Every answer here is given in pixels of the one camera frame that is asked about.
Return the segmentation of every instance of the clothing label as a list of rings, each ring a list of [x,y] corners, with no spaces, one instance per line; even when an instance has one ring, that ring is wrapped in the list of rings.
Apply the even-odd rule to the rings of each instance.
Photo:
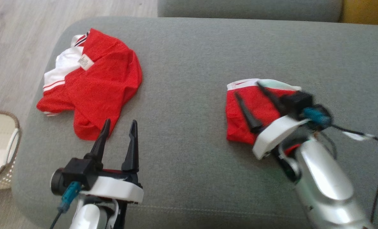
[[[86,71],[94,64],[94,62],[86,54],[83,54],[81,56],[80,60],[78,60],[78,63],[80,64],[82,69]]]

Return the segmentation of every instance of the gray sofa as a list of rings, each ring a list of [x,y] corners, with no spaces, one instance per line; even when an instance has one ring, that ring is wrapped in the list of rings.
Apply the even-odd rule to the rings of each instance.
[[[301,86],[327,106],[336,123],[378,135],[378,26],[249,19],[83,19],[62,34],[46,71],[76,34],[90,28],[134,49],[143,83],[107,141],[105,168],[119,169],[132,119],[138,121],[144,202],[130,205],[126,228],[309,228],[293,191],[272,158],[225,139],[226,85],[246,78]],[[12,191],[20,210],[47,228],[60,198],[52,173],[93,142],[73,131],[73,113],[29,113]],[[378,182],[378,145],[326,130],[339,149],[367,214]],[[74,213],[63,215],[67,228]],[[378,211],[375,225],[378,227]]]
[[[337,22],[343,0],[158,0],[159,17]]]

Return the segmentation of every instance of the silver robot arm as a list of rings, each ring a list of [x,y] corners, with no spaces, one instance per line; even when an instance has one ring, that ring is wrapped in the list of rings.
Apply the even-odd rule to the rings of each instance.
[[[292,154],[287,149],[297,145]],[[356,200],[353,185],[306,121],[281,117],[257,138],[257,158],[269,153],[295,184],[295,192],[314,229],[373,229]]]
[[[353,185],[330,153],[311,137],[295,151],[300,178],[295,192],[315,229],[372,229]]]

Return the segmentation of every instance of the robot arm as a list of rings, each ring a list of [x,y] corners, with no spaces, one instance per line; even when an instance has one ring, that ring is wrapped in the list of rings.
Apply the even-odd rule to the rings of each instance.
[[[256,158],[274,156],[295,184],[295,192],[313,228],[372,229],[356,201],[352,183],[314,137],[314,132],[332,124],[330,113],[323,106],[314,105],[313,97],[308,93],[298,91],[279,99],[259,82],[257,86],[281,117],[266,127],[252,126],[250,123],[257,122],[247,121],[250,131],[259,133],[253,147]],[[239,103],[239,107],[244,118],[249,119],[251,112],[244,104]]]
[[[137,175],[138,124],[135,120],[132,122],[131,141],[121,170],[105,170],[101,163],[109,126],[108,119],[90,153],[83,159],[72,158],[52,176],[51,189],[55,195],[66,196],[65,191],[71,184],[81,184],[70,229],[123,229],[127,205],[143,200],[144,190]]]
[[[298,147],[285,155],[286,149],[294,145]],[[284,139],[272,154],[289,165],[281,167],[294,182],[296,195],[313,228],[374,228],[356,201],[351,181],[306,126]]]

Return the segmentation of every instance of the wooden floor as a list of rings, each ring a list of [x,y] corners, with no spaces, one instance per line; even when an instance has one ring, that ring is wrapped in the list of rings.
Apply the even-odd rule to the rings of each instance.
[[[72,23],[96,16],[156,17],[157,0],[0,0],[0,109],[26,125],[53,46]],[[36,229],[0,191],[0,229]]]

